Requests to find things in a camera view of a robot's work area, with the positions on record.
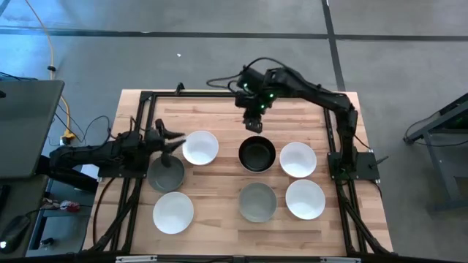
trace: wooden table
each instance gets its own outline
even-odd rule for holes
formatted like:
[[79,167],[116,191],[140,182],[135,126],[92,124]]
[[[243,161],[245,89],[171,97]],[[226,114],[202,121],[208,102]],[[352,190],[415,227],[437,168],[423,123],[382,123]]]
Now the wooden table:
[[[123,90],[118,104],[113,134],[129,128],[129,119],[137,112],[141,90]],[[348,97],[360,111],[358,95]],[[143,114],[146,123],[148,107]],[[219,141],[219,152],[207,166],[189,164],[179,148],[174,155],[183,160],[186,180],[179,191],[190,197],[195,216],[180,234],[161,233],[153,223],[154,204],[162,194],[144,180],[135,222],[132,254],[185,255],[258,255],[258,256],[343,256],[343,234],[334,182],[330,180],[326,154],[328,139],[323,109],[302,99],[278,99],[263,116],[262,136],[270,139],[276,156],[289,142],[304,142],[317,154],[317,168],[308,179],[318,183],[326,196],[323,214],[314,220],[296,218],[286,207],[284,195],[295,180],[287,176],[276,158],[267,172],[252,174],[241,167],[238,147],[254,135],[241,123],[244,110],[234,105],[233,98],[158,98],[155,119],[162,118],[167,129],[190,134],[197,130],[213,133]],[[367,142],[362,116],[357,135]],[[355,142],[358,150],[366,149]],[[95,203],[107,180],[100,183]],[[115,179],[105,193],[98,218],[90,219],[83,249],[92,246],[92,222],[97,220],[97,237],[101,237],[116,216],[123,179]],[[263,224],[245,220],[238,211],[240,190],[251,182],[268,184],[275,192],[278,207],[273,218]],[[356,181],[361,217],[372,234],[388,250],[392,250],[385,213],[375,185]],[[353,244],[358,248],[352,223]],[[119,248],[124,241],[127,220],[122,224]]]

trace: yellow cable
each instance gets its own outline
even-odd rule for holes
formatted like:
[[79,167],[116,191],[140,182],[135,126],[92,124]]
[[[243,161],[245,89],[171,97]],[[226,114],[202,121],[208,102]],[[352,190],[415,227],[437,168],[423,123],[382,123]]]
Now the yellow cable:
[[[47,30],[47,28],[44,26],[44,24],[42,23],[41,19],[39,18],[39,16],[37,15],[36,11],[34,11],[34,8],[32,8],[31,4],[29,3],[28,0],[24,0],[26,1],[26,3],[28,4],[29,8],[31,8],[31,11],[34,13],[34,15],[36,16],[37,20],[39,21],[39,23],[41,24],[41,27],[42,29],[44,30],[44,33],[45,35],[47,36],[47,41],[49,43],[49,49],[50,49],[50,65],[51,66],[54,66],[53,65],[53,46],[52,46],[52,40],[50,40],[50,35],[49,35],[49,31]],[[50,80],[55,80],[56,78],[56,73],[52,70],[49,70],[49,73],[50,73]],[[69,114],[69,107],[68,107],[68,103],[67,101],[65,100],[65,98],[60,95],[60,99],[61,101],[65,104],[65,110],[67,111],[67,128],[65,129],[65,133],[64,133],[64,136],[66,138],[68,138],[69,140],[75,138],[75,135],[70,131],[70,114]]]

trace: white bowl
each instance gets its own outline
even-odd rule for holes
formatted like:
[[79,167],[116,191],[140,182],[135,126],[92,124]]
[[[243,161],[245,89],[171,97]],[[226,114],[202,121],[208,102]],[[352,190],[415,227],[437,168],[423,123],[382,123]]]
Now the white bowl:
[[304,178],[312,174],[317,166],[314,150],[302,142],[291,142],[279,154],[281,168],[294,178]]
[[153,221],[165,234],[177,234],[187,228],[193,219],[190,198],[179,192],[163,195],[154,205]]
[[211,163],[218,154],[218,140],[208,131],[195,131],[185,138],[182,153],[187,161],[195,165]]
[[297,180],[286,190],[286,206],[294,216],[311,220],[325,209],[325,195],[316,183],[307,179]]

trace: bowl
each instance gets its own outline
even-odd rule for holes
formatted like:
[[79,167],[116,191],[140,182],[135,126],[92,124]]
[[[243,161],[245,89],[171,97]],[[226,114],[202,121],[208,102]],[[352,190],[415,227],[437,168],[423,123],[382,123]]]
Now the bowl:
[[302,142],[291,142],[279,154],[279,163],[284,172],[294,178],[312,174],[317,166],[314,150]]
[[249,137],[239,148],[239,160],[242,166],[250,172],[266,171],[273,165],[275,158],[275,146],[265,137]]
[[250,183],[239,194],[241,215],[254,223],[270,220],[275,213],[276,205],[273,189],[264,183]]
[[218,154],[218,140],[208,131],[195,131],[185,138],[182,153],[191,164],[206,165]]
[[304,220],[317,218],[325,209],[325,195],[319,185],[301,179],[286,190],[286,206],[294,216]]
[[190,198],[180,192],[163,195],[154,205],[154,225],[165,234],[184,231],[193,219],[193,204]]
[[177,157],[169,156],[170,167],[162,165],[161,157],[154,160],[146,173],[146,179],[154,190],[162,193],[175,191],[185,178],[184,164]]

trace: laptop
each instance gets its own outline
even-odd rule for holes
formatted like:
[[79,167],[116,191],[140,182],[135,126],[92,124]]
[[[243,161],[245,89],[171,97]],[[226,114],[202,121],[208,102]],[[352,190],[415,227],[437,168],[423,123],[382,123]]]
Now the laptop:
[[64,86],[61,80],[0,81],[0,180],[34,175]]

